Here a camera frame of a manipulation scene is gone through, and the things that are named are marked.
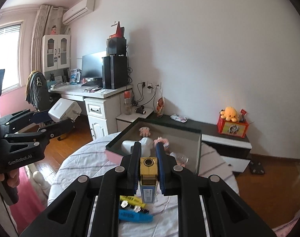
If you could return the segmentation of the white power adapter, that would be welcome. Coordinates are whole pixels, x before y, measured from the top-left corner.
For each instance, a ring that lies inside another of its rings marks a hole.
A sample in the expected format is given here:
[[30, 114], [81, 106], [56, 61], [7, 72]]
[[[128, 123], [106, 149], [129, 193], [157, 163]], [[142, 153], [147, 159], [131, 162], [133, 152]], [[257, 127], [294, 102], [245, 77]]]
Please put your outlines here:
[[54, 122], [67, 119], [75, 121], [81, 112], [82, 109], [76, 101], [60, 98], [48, 111], [48, 115]]

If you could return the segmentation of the blue highlighter marker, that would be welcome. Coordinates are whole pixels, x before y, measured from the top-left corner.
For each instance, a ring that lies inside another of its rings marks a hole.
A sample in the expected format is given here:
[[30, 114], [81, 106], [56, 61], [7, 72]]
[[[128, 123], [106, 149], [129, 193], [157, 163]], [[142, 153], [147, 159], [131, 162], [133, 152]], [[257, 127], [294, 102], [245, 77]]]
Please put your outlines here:
[[119, 220], [130, 221], [134, 223], [151, 223], [153, 216], [146, 213], [136, 213], [131, 210], [120, 209], [118, 214]]

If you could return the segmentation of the yellow highlighter marker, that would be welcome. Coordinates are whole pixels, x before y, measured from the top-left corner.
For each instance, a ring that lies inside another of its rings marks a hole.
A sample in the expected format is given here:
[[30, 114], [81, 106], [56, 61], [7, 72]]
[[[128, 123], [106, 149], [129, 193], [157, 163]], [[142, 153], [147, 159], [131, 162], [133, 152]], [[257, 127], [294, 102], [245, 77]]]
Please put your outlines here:
[[143, 203], [142, 199], [136, 196], [120, 196], [120, 201], [127, 201], [130, 205], [138, 205], [141, 208], [145, 208], [146, 204]]

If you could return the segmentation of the clear glass bottle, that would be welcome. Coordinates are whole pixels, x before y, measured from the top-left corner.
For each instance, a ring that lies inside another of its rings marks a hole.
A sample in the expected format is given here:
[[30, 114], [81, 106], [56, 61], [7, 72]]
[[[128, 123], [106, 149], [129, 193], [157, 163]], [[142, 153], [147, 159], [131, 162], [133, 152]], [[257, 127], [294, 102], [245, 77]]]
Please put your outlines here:
[[186, 164], [188, 163], [188, 157], [186, 157], [184, 154], [182, 153], [175, 153], [175, 152], [171, 152], [170, 156], [174, 157], [177, 164], [181, 165], [181, 166], [186, 166]]

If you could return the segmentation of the blue and gold lighter box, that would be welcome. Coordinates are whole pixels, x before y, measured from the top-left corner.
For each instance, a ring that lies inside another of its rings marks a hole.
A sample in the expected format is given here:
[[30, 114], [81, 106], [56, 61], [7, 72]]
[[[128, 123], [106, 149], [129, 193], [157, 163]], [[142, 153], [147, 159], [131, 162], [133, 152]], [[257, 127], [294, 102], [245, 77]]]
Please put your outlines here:
[[158, 163], [156, 157], [140, 158], [139, 184], [143, 203], [154, 203], [158, 184]]

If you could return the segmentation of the pink block figure toy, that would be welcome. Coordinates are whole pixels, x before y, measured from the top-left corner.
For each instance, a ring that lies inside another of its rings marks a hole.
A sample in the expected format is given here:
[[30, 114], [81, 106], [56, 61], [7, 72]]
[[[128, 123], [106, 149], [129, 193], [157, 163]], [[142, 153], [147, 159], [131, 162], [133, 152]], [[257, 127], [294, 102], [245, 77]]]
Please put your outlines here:
[[168, 139], [160, 136], [154, 140], [154, 146], [156, 146], [158, 143], [163, 144], [164, 151], [169, 151], [170, 144]]

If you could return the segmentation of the white plush toy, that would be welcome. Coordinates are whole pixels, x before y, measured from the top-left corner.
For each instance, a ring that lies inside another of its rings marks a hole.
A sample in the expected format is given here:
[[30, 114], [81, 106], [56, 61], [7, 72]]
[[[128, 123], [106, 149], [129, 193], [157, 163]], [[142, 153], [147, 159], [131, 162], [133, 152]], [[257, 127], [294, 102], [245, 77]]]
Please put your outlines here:
[[140, 127], [139, 128], [139, 135], [141, 137], [150, 137], [151, 136], [151, 132], [150, 132], [150, 128], [149, 127]]

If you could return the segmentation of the black bathroom scale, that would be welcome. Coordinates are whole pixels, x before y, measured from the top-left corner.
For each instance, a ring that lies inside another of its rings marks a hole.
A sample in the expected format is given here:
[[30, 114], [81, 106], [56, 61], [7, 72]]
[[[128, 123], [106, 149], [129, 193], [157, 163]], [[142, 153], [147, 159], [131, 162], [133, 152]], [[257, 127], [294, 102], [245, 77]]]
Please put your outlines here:
[[264, 175], [265, 171], [261, 162], [251, 160], [249, 163], [251, 174]]

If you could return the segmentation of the low black white tv cabinet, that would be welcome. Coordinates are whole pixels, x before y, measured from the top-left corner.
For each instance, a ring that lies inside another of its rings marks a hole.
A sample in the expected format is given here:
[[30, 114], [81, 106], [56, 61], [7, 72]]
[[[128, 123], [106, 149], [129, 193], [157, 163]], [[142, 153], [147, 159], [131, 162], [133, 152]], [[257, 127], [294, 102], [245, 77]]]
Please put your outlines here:
[[145, 115], [134, 112], [131, 115], [121, 114], [116, 117], [117, 129], [119, 131], [124, 130], [139, 117], [158, 120], [160, 122], [173, 124], [176, 126], [185, 126], [187, 128], [201, 130], [202, 141], [216, 149], [216, 151], [223, 157], [225, 162], [229, 164], [231, 170], [236, 176], [240, 173], [243, 173], [251, 161], [250, 151], [252, 150], [252, 145], [248, 137], [240, 138], [236, 136], [220, 134], [217, 131], [216, 125], [205, 122], [189, 119], [186, 123], [180, 123], [172, 120], [168, 115], [163, 115], [162, 117], [158, 118], [154, 112], [148, 111]]

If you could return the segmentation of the black computer monitor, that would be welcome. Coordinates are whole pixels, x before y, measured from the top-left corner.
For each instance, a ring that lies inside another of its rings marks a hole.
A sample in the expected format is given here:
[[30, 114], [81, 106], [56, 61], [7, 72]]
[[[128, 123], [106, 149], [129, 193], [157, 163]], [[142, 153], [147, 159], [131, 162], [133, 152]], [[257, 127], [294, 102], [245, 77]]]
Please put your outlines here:
[[101, 78], [103, 57], [105, 56], [106, 56], [106, 51], [84, 55], [82, 57], [81, 77], [83, 79]]

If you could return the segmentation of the bottle with red cap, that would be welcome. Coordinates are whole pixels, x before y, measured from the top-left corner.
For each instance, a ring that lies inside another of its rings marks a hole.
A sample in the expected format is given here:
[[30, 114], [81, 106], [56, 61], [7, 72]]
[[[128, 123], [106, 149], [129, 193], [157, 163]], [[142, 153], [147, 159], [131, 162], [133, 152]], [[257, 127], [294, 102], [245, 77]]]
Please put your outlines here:
[[131, 102], [131, 91], [127, 90], [124, 92], [124, 107], [125, 111], [124, 113], [126, 115], [132, 114], [132, 102]]

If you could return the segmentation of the pink and green storage box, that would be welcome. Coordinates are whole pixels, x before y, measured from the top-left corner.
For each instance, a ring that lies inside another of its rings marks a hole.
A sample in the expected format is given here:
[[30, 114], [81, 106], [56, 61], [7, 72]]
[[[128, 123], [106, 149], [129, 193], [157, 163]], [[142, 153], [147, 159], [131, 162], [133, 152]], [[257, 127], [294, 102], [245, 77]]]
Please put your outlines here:
[[[150, 128], [150, 137], [139, 135], [139, 128], [144, 126]], [[142, 157], [154, 157], [156, 156], [154, 140], [160, 136], [169, 140], [169, 151], [164, 151], [167, 155], [170, 155], [171, 152], [184, 154], [188, 157], [185, 168], [195, 174], [199, 173], [202, 133], [201, 130], [195, 128], [138, 118], [112, 139], [106, 145], [106, 150], [112, 155], [117, 154], [123, 157], [131, 154], [134, 144], [138, 142], [141, 144]]]

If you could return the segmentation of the red toy storage box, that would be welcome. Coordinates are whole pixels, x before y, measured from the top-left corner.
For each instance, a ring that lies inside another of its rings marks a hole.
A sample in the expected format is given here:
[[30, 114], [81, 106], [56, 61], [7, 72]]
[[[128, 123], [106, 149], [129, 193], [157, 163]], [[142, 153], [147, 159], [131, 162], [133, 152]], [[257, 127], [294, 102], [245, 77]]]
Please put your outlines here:
[[249, 127], [248, 122], [226, 121], [221, 117], [218, 118], [217, 130], [219, 134], [225, 134], [235, 137], [244, 138]]

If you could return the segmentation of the black computer tower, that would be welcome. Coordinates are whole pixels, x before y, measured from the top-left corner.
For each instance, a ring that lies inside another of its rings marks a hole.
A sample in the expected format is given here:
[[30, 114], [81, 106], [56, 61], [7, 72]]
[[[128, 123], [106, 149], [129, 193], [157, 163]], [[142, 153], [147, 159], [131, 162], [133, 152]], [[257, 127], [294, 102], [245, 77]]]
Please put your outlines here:
[[117, 55], [103, 57], [102, 80], [104, 89], [119, 89], [127, 86], [127, 57]]

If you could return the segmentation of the beige curtain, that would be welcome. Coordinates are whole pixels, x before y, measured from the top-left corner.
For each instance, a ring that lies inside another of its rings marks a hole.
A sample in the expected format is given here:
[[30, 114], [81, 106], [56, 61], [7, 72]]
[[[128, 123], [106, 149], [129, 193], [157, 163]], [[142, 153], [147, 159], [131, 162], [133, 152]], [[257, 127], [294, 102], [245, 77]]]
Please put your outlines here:
[[31, 71], [41, 71], [41, 47], [44, 35], [50, 35], [52, 27], [56, 26], [56, 34], [60, 34], [63, 28], [63, 7], [41, 5], [37, 11], [33, 25], [32, 43], [30, 52]]

